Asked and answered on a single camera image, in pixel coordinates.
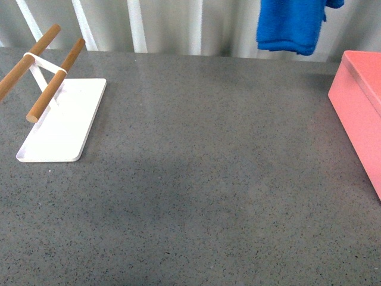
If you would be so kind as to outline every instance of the wooden rod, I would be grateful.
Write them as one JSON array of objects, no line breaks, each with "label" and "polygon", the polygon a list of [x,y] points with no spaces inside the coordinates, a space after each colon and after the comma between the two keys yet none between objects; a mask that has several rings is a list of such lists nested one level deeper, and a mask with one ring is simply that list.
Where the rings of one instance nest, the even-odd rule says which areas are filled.
[{"label": "wooden rod", "polygon": [[[29,50],[31,54],[41,55],[46,47],[53,41],[60,32],[61,27],[53,25],[37,43]],[[19,79],[28,71],[29,67],[35,62],[31,55],[25,55],[13,69],[0,82],[0,101],[2,101]]]},{"label": "wooden rod", "polygon": [[[72,65],[74,64],[76,58],[78,57],[81,49],[85,45],[85,40],[84,39],[79,39],[74,47],[71,49],[69,54],[67,55],[66,59],[62,63],[61,67],[69,71]],[[26,116],[26,120],[32,123],[36,123],[46,107],[48,106],[50,100],[53,98],[55,93],[57,92],[58,88],[60,88],[62,82],[64,81],[66,77],[66,73],[63,72],[62,70],[59,70],[52,80],[49,82],[48,86],[45,88],[45,90],[41,93],[40,97],[38,100],[35,102],[34,106],[30,111],[28,112]]]}]

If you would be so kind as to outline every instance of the speckled countertop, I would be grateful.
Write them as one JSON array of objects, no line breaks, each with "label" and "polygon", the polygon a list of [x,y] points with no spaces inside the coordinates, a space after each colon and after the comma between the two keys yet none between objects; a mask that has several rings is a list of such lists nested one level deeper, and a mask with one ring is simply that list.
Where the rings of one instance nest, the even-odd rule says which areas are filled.
[{"label": "speckled countertop", "polygon": [[[27,49],[0,49],[3,78]],[[43,57],[61,63],[66,51]],[[20,163],[0,104],[2,285],[381,285],[381,204],[327,97],[337,64],[82,52],[82,157]]]}]

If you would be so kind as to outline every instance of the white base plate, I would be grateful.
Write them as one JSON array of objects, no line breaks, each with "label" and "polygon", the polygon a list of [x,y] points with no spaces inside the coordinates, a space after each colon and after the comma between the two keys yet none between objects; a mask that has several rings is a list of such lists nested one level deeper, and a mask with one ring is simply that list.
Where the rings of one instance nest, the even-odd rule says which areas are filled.
[{"label": "white base plate", "polygon": [[73,162],[83,151],[106,87],[105,79],[65,79],[18,151],[21,162]]}]

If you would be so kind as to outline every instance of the gray countertop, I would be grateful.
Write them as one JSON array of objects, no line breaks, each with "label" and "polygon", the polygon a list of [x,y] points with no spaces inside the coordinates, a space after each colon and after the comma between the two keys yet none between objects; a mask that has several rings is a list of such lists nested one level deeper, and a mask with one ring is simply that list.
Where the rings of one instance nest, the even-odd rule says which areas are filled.
[{"label": "gray countertop", "polygon": [[[27,49],[0,49],[3,78]],[[45,51],[60,64],[66,51]],[[0,104],[0,284],[380,285],[381,204],[327,97],[337,64],[82,52],[82,157],[20,163]]]}]

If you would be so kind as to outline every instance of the pink lid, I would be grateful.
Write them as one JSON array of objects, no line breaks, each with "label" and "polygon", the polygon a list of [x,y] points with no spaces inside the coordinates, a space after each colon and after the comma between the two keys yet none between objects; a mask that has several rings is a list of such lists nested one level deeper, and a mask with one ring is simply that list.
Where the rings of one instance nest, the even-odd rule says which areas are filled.
[{"label": "pink lid", "polygon": [[345,51],[342,62],[381,116],[381,52]]}]

